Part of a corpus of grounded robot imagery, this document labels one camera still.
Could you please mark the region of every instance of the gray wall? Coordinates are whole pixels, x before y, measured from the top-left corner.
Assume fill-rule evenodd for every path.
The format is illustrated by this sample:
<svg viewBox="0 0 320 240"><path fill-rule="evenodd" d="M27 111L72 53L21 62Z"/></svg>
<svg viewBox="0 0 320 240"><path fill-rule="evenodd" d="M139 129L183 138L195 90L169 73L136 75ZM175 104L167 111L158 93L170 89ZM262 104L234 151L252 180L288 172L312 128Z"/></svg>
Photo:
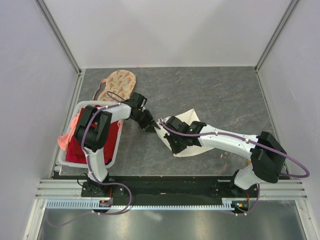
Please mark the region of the gray wall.
<svg viewBox="0 0 320 240"><path fill-rule="evenodd" d="M33 0L0 1L0 239L22 238L76 73Z"/></svg>
<svg viewBox="0 0 320 240"><path fill-rule="evenodd" d="M320 1L302 0L260 76L280 140L310 170L303 181L320 223ZM295 165L291 172L303 173Z"/></svg>
<svg viewBox="0 0 320 240"><path fill-rule="evenodd" d="M253 66L290 0L45 2L89 69Z"/></svg>

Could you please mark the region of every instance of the red towel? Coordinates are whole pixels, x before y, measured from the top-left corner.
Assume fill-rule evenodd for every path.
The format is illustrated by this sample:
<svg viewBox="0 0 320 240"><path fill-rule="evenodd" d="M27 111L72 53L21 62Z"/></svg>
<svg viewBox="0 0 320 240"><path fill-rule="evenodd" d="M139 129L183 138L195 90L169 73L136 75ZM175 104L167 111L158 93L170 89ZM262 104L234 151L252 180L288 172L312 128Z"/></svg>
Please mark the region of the red towel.
<svg viewBox="0 0 320 240"><path fill-rule="evenodd" d="M84 108L81 109L79 119L81 118ZM112 161L114 156L114 151L116 148L116 141L118 137L119 126L118 122L113 122L110 124L108 139L103 148L103 155L104 155L104 164L107 165ZM77 164L87 164L86 156L84 151L82 151L80 144L75 139L75 136L72 136L71 141L68 144L68 150L66 152L67 162L77 163Z"/></svg>

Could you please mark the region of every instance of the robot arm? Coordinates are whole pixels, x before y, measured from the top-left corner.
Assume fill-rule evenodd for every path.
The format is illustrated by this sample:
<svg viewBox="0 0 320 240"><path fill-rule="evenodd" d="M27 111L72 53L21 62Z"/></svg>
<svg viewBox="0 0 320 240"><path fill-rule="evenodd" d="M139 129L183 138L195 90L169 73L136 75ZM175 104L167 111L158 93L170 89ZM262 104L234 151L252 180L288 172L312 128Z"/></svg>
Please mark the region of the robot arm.
<svg viewBox="0 0 320 240"><path fill-rule="evenodd" d="M85 138L84 154L89 168L88 177L91 180L96 181L97 179L103 182L108 176L105 167L104 145L108 139L110 124L122 119L133 119L146 132L155 132L154 127L159 128L150 111L144 107L146 102L147 99L144 96L134 92L130 99L101 110L93 120L96 126L90 126L86 136L85 130L91 118L101 107L88 105L84 109L74 136L80 145Z"/></svg>
<svg viewBox="0 0 320 240"><path fill-rule="evenodd" d="M259 136L238 134L217 129L199 121L188 125L175 116L170 117L166 123L162 123L162 126L168 131L164 137L168 140L174 154L180 153L187 146L199 146L218 148L251 159L252 164L237 170L233 175L230 183L231 190L247 190L260 181L277 183L279 180L285 157L251 143L261 143L287 154L268 132L263 131Z"/></svg>

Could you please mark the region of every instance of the gray table surface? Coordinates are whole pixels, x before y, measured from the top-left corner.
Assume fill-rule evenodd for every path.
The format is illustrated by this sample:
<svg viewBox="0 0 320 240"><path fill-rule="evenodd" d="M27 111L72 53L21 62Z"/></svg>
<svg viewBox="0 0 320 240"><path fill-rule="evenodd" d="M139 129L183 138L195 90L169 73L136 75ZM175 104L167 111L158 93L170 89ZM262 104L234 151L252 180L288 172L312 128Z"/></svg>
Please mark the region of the gray table surface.
<svg viewBox="0 0 320 240"><path fill-rule="evenodd" d="M78 101L92 100L102 79L120 68L87 69ZM195 109L199 119L241 134L273 132L253 67L126 68L136 75L135 92L148 98L155 119ZM232 175L246 159L213 149L192 157L174 157L156 133L136 122L123 124L112 175ZM63 166L61 175L79 175L84 168Z"/></svg>

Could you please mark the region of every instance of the patterned fabric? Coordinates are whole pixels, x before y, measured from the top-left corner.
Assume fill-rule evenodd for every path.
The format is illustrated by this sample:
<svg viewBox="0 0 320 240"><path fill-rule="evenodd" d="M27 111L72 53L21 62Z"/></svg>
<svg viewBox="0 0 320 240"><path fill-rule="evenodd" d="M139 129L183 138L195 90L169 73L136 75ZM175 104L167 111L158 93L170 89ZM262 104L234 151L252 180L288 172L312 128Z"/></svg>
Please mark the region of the patterned fabric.
<svg viewBox="0 0 320 240"><path fill-rule="evenodd" d="M97 98L98 101L114 101L107 95L107 91L118 94L127 100L130 98L130 95L136 85L136 76L127 70L117 70L101 81L101 83L103 82L105 82L105 89Z"/></svg>

